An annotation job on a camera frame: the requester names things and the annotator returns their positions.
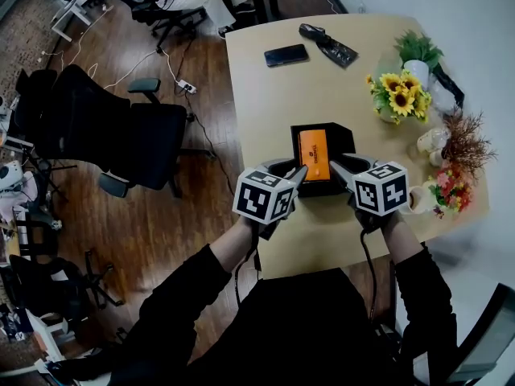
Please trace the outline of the white desk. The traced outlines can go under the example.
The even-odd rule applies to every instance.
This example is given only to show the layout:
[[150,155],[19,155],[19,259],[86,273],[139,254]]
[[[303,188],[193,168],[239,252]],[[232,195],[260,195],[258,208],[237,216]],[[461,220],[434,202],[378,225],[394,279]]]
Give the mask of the white desk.
[[91,0],[70,0],[69,2],[66,2],[53,16],[51,20],[51,30],[60,38],[63,38],[68,42],[72,42],[72,37],[65,32],[65,22],[67,19],[75,16],[84,23],[86,27],[90,27],[93,22],[90,20],[86,9],[83,7],[83,5],[89,1]]

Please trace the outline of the person's body in black clothing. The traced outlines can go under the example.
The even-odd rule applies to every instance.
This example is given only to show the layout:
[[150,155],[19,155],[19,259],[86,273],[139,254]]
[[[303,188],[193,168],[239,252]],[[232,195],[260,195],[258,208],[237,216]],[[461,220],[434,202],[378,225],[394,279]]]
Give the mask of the person's body in black clothing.
[[406,386],[341,269],[260,280],[188,384]]

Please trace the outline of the white mug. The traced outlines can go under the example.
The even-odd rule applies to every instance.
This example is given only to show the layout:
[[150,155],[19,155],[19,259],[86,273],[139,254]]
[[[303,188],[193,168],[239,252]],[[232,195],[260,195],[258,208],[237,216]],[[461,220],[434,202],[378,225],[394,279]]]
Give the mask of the white mug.
[[431,190],[436,186],[436,181],[428,180],[421,186],[410,187],[407,205],[403,206],[400,212],[403,215],[419,215],[432,211],[437,205],[437,200]]

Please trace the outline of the grey and black chair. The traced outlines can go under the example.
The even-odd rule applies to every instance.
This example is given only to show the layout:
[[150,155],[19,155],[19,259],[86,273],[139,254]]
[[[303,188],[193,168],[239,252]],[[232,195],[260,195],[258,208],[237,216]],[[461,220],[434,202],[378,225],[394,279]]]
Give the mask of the grey and black chair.
[[446,383],[473,386],[491,372],[515,339],[515,290],[499,283],[476,325],[458,347]]

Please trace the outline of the black smartphone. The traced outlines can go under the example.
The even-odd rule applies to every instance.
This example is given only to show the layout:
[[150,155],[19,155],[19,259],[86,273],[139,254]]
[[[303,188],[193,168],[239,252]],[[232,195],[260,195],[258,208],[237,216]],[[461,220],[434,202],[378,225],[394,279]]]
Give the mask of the black smartphone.
[[309,55],[303,44],[295,44],[265,51],[264,56],[266,65],[269,68],[309,60]]

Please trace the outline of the sunflower bouquet in pot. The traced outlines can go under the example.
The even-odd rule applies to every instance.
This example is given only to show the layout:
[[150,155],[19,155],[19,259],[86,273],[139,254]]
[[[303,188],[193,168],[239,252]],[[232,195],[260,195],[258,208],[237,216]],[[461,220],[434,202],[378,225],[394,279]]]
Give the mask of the sunflower bouquet in pot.
[[395,125],[408,118],[428,122],[431,95],[410,71],[383,73],[378,78],[368,74],[366,84],[373,98],[373,111],[383,121]]

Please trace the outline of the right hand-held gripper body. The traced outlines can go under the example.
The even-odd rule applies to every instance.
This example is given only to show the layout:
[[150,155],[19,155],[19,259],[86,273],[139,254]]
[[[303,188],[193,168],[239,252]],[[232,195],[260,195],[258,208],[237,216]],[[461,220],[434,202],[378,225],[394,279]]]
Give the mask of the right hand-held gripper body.
[[389,215],[408,202],[407,169],[388,162],[352,176],[349,205],[365,231],[382,227]]

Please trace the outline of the large black office chair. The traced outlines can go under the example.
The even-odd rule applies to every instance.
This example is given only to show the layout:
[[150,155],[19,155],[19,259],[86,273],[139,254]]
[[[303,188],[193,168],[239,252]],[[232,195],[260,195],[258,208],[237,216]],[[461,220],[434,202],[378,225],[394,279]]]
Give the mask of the large black office chair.
[[135,186],[161,190],[165,185],[181,197],[175,183],[178,158],[215,154],[183,148],[187,124],[195,116],[181,105],[159,102],[159,86],[158,79],[136,80],[129,91],[145,95],[148,102],[133,103],[102,88],[80,67],[66,67],[42,108],[37,155],[96,165],[102,171],[100,187],[116,197]]

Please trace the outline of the red and orange flower pot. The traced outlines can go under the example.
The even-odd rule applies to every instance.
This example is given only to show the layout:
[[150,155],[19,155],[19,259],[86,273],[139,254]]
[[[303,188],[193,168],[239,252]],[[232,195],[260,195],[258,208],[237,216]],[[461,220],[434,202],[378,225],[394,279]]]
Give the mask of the red and orange flower pot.
[[434,198],[434,214],[442,219],[448,212],[461,213],[472,202],[472,185],[460,168],[446,165],[428,178],[428,189]]

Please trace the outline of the green plant in white pot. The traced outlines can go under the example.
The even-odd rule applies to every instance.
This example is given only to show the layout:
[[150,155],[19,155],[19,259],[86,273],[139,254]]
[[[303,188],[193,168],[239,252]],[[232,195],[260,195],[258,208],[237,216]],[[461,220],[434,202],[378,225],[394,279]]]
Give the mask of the green plant in white pot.
[[414,31],[408,30],[402,36],[395,39],[394,46],[403,62],[403,68],[411,74],[422,71],[425,64],[427,71],[435,76],[441,76],[442,66],[439,64],[443,52],[431,42],[431,39],[422,34],[418,36]]

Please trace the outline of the person's left forearm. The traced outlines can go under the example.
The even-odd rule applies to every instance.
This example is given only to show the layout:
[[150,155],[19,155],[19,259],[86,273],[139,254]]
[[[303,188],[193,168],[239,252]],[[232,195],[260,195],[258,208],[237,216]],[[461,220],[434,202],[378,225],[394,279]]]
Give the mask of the person's left forearm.
[[258,223],[243,217],[189,257],[143,302],[122,346],[112,380],[136,384],[181,372],[196,342],[195,321],[228,284],[257,242]]

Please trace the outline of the orange tissues pack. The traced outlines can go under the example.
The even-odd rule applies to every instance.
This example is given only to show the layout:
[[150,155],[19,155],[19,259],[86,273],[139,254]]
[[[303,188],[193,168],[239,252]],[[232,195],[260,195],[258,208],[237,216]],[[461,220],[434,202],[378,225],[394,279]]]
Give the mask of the orange tissues pack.
[[324,129],[309,129],[299,133],[300,161],[307,167],[307,182],[329,181],[329,155]]

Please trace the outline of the black tray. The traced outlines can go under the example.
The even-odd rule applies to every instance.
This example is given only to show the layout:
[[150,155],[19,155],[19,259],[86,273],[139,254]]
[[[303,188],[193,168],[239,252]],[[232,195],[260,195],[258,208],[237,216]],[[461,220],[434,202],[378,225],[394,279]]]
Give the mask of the black tray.
[[433,69],[437,81],[449,91],[455,98],[455,103],[459,108],[463,108],[465,95],[464,92],[457,86],[455,81],[443,70],[440,64],[436,64]]

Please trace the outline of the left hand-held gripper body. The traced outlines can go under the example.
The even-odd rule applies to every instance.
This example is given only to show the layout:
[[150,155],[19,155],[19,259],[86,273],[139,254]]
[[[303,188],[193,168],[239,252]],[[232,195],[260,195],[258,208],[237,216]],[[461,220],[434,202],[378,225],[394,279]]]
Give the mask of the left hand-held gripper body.
[[272,175],[262,163],[239,175],[233,211],[249,220],[262,239],[269,240],[279,222],[295,209],[297,196],[289,175]]

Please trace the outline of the black plastic bag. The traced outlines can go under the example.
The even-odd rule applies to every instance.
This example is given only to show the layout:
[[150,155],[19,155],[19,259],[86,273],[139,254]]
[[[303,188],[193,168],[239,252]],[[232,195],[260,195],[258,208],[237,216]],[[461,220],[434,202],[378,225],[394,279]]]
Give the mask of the black plastic bag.
[[359,54],[356,51],[333,39],[321,27],[314,27],[307,23],[302,23],[299,26],[299,34],[315,42],[318,49],[320,49],[326,57],[343,69],[347,68],[358,58]]

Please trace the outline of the black swivel chair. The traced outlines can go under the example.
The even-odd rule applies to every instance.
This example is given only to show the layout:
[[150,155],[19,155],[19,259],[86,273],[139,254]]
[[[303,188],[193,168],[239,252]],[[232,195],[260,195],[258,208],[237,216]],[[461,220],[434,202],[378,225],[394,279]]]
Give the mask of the black swivel chair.
[[164,29],[156,44],[158,54],[163,54],[162,44],[169,33],[177,28],[178,36],[196,37],[196,28],[207,18],[203,8],[193,10],[168,11],[159,9],[153,2],[137,3],[133,0],[119,0],[124,2],[131,11],[132,19],[147,26],[153,26],[150,30],[152,36],[157,36],[157,31]]

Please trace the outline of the black mesh chair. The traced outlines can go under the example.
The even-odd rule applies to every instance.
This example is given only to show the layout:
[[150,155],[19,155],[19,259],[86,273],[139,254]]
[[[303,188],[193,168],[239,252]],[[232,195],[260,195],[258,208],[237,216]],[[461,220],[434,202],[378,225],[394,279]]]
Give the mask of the black mesh chair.
[[51,69],[36,70],[30,75],[22,69],[15,85],[19,106],[40,108],[44,105],[57,76],[57,71]]

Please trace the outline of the clear glass jar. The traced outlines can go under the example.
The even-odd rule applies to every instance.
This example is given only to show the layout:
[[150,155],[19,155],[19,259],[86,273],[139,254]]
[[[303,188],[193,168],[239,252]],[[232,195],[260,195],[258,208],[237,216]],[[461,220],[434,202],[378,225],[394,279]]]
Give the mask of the clear glass jar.
[[416,142],[419,153],[432,153],[433,151],[442,149],[450,138],[448,128],[435,127],[428,130],[420,136]]

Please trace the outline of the black tissue box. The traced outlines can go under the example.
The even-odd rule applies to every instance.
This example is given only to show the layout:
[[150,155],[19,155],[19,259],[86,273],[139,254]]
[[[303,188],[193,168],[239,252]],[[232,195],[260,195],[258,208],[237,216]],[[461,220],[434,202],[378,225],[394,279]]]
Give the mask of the black tissue box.
[[[343,153],[354,153],[356,151],[352,131],[335,122],[310,125],[293,125],[290,128],[292,146],[294,151],[294,159],[297,161],[299,166],[302,166],[299,151],[299,133],[303,130],[309,129],[325,130],[327,136],[329,162],[332,159],[338,158]],[[330,170],[329,181],[307,182],[304,180],[298,191],[300,198],[311,198],[327,195],[338,195],[343,193],[345,189],[339,184]]]

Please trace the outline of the black chair with star base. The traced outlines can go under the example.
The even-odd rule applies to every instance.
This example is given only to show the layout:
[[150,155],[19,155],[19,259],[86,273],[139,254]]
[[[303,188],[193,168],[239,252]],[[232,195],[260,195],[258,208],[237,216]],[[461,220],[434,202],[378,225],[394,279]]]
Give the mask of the black chair with star base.
[[77,323],[87,319],[95,306],[103,310],[108,304],[122,306],[122,300],[112,298],[101,284],[113,265],[93,271],[93,250],[84,253],[85,272],[76,264],[56,257],[46,264],[21,256],[10,256],[12,280],[9,283],[15,306],[41,318],[45,314],[58,314]]

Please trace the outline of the brown dried plant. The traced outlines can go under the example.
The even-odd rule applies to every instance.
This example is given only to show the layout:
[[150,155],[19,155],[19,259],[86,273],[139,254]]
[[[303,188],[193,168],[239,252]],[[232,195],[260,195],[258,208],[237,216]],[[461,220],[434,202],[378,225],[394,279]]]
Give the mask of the brown dried plant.
[[470,175],[483,170],[490,160],[497,159],[491,142],[482,135],[483,113],[466,114],[462,109],[445,119],[449,138],[443,147],[443,159]]

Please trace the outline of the person's right forearm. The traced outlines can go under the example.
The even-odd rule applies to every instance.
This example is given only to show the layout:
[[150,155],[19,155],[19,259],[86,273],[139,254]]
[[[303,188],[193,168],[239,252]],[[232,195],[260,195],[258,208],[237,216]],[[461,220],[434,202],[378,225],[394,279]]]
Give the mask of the person's right forearm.
[[451,291],[430,252],[418,242],[398,212],[381,231],[393,259],[398,288],[407,313],[402,356],[412,363],[426,354],[431,375],[442,371],[457,349],[457,321]]

